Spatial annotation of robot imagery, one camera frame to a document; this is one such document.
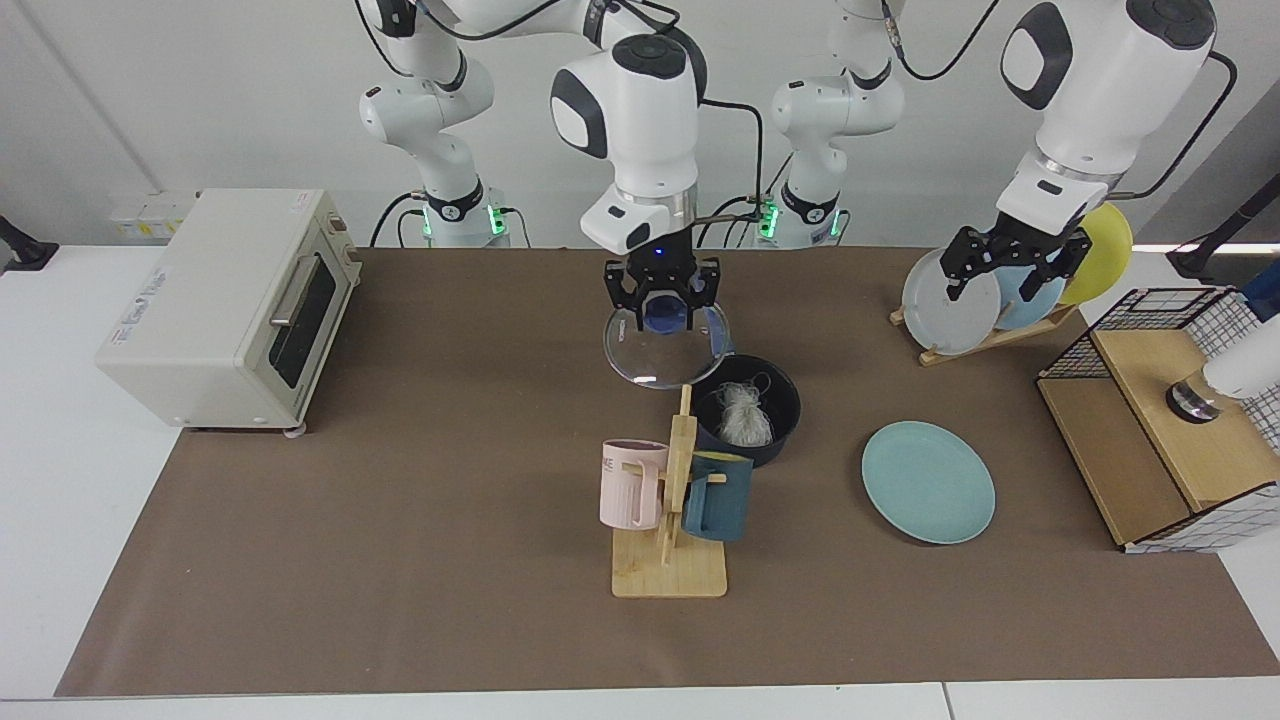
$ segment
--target mug rack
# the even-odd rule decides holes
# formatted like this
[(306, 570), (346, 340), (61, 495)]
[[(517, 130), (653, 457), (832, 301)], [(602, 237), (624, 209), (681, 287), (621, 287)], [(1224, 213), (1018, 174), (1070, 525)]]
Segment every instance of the mug rack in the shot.
[[(690, 536), (681, 529), (685, 493), (698, 441), (698, 418), (690, 414), (692, 386), (680, 392), (680, 414), (671, 419), (671, 450), (663, 515), (652, 530), (613, 530), (613, 596), (641, 597), (723, 597), (728, 592), (724, 569), (724, 543)], [(724, 475), (712, 475), (710, 483), (723, 483)]]

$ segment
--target pink mug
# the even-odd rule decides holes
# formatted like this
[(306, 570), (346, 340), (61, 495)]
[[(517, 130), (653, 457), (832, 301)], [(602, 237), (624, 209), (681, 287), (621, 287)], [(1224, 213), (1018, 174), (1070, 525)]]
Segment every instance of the pink mug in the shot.
[(650, 530), (662, 520), (658, 473), (667, 469), (667, 446), (646, 439), (604, 443), (600, 470), (600, 521), (620, 530)]

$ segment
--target white table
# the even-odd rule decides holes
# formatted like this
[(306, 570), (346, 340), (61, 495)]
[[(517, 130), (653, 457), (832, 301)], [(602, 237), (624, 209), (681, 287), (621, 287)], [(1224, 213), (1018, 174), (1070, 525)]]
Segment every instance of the white table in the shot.
[[(0, 277), (0, 720), (9, 717), (1002, 717), (1280, 716), (1280, 679), (925, 683), (814, 688), (413, 696), (49, 700), (175, 429), (92, 365), (161, 250), (64, 247), (35, 274)], [(1138, 256), (1123, 288), (1189, 284)], [(1085, 307), (1092, 322), (1114, 299)], [(1224, 561), (1280, 647), (1280, 537)]]

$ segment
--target yellow plate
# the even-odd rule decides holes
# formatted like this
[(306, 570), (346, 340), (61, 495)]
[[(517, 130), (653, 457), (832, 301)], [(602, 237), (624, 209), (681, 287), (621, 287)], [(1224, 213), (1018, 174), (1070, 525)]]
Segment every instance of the yellow plate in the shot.
[(1111, 290), (1129, 266), (1129, 256), (1133, 255), (1133, 229), (1115, 205), (1103, 204), (1085, 215), (1080, 227), (1089, 234), (1093, 247), (1062, 292), (1062, 299), (1059, 300), (1062, 305), (1088, 302)]

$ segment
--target wooden box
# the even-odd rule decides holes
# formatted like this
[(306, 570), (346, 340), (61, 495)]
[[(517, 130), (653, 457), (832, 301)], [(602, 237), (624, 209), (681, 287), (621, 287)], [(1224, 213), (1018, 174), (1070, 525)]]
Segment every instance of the wooden box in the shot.
[(1041, 395), (1126, 552), (1215, 552), (1280, 525), (1280, 388), (1204, 425), (1165, 401), (1258, 324), (1234, 291), (1134, 291), (1041, 373)]

